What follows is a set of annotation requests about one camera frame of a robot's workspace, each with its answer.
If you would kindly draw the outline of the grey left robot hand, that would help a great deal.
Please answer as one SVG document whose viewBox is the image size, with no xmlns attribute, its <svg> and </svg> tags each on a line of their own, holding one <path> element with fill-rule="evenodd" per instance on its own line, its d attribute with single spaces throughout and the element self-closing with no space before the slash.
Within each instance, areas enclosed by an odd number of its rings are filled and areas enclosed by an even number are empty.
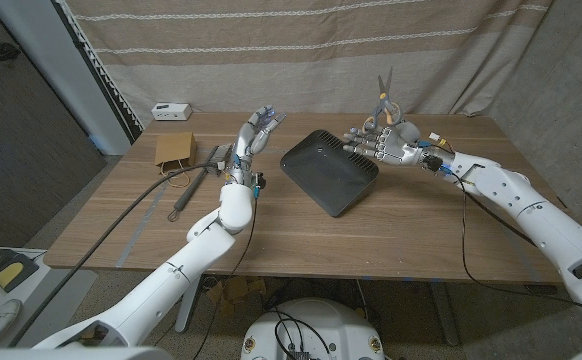
<svg viewBox="0 0 582 360">
<path fill-rule="evenodd" d="M 234 142 L 226 170 L 227 184 L 252 185 L 253 157 L 266 148 L 270 135 L 286 116 L 286 113 L 277 113 L 272 105 L 265 105 L 252 113 Z"/>
</svg>

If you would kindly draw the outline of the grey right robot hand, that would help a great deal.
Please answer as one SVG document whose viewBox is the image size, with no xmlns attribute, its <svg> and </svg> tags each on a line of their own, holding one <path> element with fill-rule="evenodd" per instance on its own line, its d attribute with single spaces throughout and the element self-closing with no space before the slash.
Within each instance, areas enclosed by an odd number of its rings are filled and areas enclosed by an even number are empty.
<svg viewBox="0 0 582 360">
<path fill-rule="evenodd" d="M 453 163 L 453 153 L 434 145 L 423 146 L 419 137 L 419 130 L 411 122 L 387 127 L 378 125 L 375 129 L 365 123 L 362 128 L 351 128 L 344 134 L 343 149 L 388 165 L 420 166 L 430 171 Z"/>
</svg>

